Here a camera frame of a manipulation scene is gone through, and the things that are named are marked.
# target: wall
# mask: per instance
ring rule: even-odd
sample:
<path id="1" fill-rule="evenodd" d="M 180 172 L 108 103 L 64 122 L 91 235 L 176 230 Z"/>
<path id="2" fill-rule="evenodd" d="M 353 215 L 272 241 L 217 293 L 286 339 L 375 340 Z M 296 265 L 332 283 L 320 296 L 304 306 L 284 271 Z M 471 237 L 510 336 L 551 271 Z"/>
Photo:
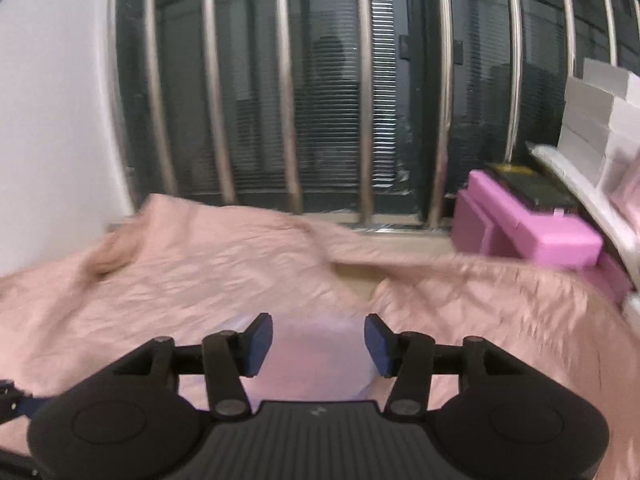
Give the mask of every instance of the wall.
<path id="1" fill-rule="evenodd" d="M 130 214 L 106 86 L 106 0 L 0 0 L 0 276 Z"/>

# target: stack of white boxes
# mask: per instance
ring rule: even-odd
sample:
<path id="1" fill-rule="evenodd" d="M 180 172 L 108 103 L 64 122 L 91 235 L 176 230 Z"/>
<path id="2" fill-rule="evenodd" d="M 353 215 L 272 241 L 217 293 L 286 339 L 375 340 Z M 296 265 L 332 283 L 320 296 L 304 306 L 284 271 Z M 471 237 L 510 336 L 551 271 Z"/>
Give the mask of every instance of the stack of white boxes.
<path id="1" fill-rule="evenodd" d="M 640 150 L 640 78 L 586 59 L 570 78 L 558 151 L 597 189 L 612 193 Z"/>

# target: metal bar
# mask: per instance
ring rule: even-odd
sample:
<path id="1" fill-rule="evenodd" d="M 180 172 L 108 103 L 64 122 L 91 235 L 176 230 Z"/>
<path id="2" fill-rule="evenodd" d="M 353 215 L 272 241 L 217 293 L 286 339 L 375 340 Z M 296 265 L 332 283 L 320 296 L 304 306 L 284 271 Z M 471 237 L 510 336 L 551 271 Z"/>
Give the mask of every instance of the metal bar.
<path id="1" fill-rule="evenodd" d="M 447 183 L 449 131 L 453 103 L 453 16 L 451 0 L 440 0 L 440 110 L 431 204 L 427 215 L 429 229 L 437 229 L 442 220 L 444 192 Z"/>
<path id="2" fill-rule="evenodd" d="M 636 23 L 638 24 L 638 38 L 640 39 L 640 2 L 634 0 L 634 10 L 636 11 Z"/>
<path id="3" fill-rule="evenodd" d="M 289 207 L 301 214 L 302 188 L 298 178 L 296 155 L 296 123 L 291 78 L 291 46 L 289 43 L 289 0 L 276 0 L 276 26 L 278 47 L 278 78 L 280 80 L 280 123 L 284 146 L 284 171 L 289 195 Z"/>
<path id="4" fill-rule="evenodd" d="M 145 0 L 145 48 L 146 78 L 149 84 L 149 106 L 151 121 L 156 138 L 156 151 L 160 163 L 160 173 L 164 191 L 178 194 L 178 181 L 171 160 L 169 136 L 166 129 L 162 87 L 160 82 L 160 62 L 158 59 L 158 37 L 156 35 L 156 0 Z"/>
<path id="5" fill-rule="evenodd" d="M 564 26 L 566 29 L 566 75 L 575 76 L 576 39 L 574 0 L 564 1 Z"/>
<path id="6" fill-rule="evenodd" d="M 120 94 L 120 75 L 118 74 L 118 49 L 116 47 L 116 10 L 117 0 L 107 0 L 107 22 L 106 22 L 106 65 L 108 70 L 108 90 L 109 105 L 111 109 L 111 121 L 118 146 L 118 155 L 124 179 L 129 192 L 129 199 L 133 207 L 141 205 L 138 188 L 136 186 L 135 174 L 129 166 L 129 145 L 126 136 L 126 124 L 124 111 L 122 109 L 122 95 Z"/>
<path id="7" fill-rule="evenodd" d="M 371 0 L 358 0 L 360 29 L 360 222 L 373 217 L 373 32 Z"/>
<path id="8" fill-rule="evenodd" d="M 522 98 L 522 8 L 520 0 L 509 0 L 511 23 L 511 103 L 509 111 L 509 127 L 507 129 L 507 148 L 504 160 L 511 162 L 518 140 L 520 127 L 520 101 Z"/>
<path id="9" fill-rule="evenodd" d="M 226 143 L 225 117 L 220 88 L 220 60 L 218 58 L 218 35 L 216 33 L 216 0 L 202 0 L 204 26 L 204 59 L 207 69 L 207 96 L 209 98 L 209 119 L 211 135 L 216 150 L 216 168 L 220 182 L 220 192 L 225 204 L 235 204 L 236 190 L 231 170 L 229 148 Z"/>
<path id="10" fill-rule="evenodd" d="M 607 11 L 607 29 L 609 32 L 609 58 L 613 66 L 618 66 L 618 38 L 616 37 L 616 19 L 613 15 L 613 2 L 604 0 Z"/>

